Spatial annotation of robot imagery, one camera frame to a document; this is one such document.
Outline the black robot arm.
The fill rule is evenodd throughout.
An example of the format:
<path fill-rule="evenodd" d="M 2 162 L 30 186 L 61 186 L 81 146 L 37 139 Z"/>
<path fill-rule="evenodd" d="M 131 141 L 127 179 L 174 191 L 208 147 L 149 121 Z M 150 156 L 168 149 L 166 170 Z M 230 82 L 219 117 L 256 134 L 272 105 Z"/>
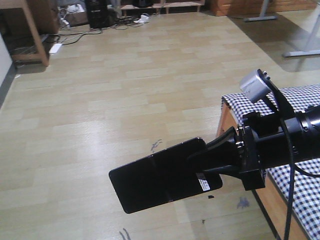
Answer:
<path fill-rule="evenodd" d="M 250 112 L 237 129 L 230 127 L 206 147 L 187 158 L 196 173 L 222 174 L 238 178 L 245 190 L 265 187 L 266 169 L 320 157 L 320 108 L 309 107 L 284 120 L 279 113 L 262 116 Z"/>

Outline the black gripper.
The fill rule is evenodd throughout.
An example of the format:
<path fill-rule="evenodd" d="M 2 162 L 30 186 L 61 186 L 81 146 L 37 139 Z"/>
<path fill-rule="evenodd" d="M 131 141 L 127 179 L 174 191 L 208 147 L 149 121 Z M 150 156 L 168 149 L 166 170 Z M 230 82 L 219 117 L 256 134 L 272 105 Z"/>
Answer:
<path fill-rule="evenodd" d="M 243 116 L 238 132 L 243 142 L 241 154 L 232 126 L 207 143 L 204 150 L 187 156 L 193 178 L 197 174 L 222 174 L 241 179 L 247 191 L 261 189 L 266 186 L 266 169 L 291 164 L 300 156 L 300 123 L 296 117 L 283 119 L 277 113 L 262 116 L 250 112 Z"/>

